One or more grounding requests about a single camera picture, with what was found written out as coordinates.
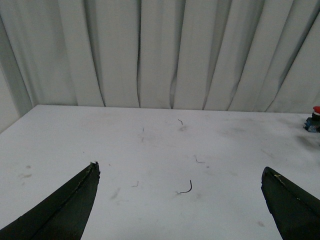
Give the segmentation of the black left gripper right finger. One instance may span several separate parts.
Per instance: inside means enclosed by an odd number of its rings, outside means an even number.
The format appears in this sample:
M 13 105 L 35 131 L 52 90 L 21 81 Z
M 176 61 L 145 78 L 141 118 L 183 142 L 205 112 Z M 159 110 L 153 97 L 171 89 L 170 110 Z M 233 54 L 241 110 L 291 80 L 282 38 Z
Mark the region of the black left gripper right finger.
M 270 167 L 261 176 L 261 191 L 283 240 L 320 238 L 320 200 Z

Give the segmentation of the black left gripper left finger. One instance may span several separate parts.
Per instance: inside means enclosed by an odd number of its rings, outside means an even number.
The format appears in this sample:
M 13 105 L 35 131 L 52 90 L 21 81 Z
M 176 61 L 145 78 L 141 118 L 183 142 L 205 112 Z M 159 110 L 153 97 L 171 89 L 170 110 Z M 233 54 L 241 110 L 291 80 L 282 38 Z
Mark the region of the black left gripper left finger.
M 2 240 L 79 240 L 91 214 L 100 180 L 97 162 L 1 229 Z

